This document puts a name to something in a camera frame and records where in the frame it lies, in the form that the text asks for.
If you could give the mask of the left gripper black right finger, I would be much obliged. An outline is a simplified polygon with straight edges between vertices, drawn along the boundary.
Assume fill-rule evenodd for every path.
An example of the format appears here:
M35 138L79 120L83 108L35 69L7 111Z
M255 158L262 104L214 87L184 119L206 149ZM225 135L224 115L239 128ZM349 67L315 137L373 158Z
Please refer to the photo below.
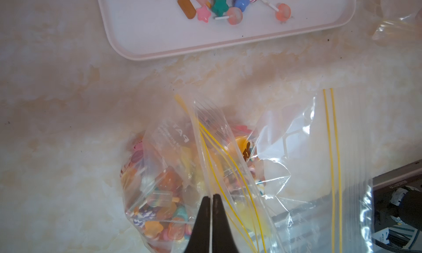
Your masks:
M219 194L213 195L212 253L238 253L223 201Z

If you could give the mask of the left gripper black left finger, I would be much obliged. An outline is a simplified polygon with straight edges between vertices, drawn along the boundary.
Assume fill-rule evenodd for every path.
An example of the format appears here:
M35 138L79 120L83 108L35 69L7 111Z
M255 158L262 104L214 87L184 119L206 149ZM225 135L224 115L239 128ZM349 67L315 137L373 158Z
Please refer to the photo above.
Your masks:
M192 234L184 253L209 253L211 232L211 199L203 197Z

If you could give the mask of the ziploc bag of candies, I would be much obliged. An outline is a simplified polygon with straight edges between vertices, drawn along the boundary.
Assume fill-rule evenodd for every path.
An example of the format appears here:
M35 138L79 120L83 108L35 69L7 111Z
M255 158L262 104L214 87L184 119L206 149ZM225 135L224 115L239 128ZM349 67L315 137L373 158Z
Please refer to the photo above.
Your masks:
M372 39L382 45L422 41L422 5L387 5Z

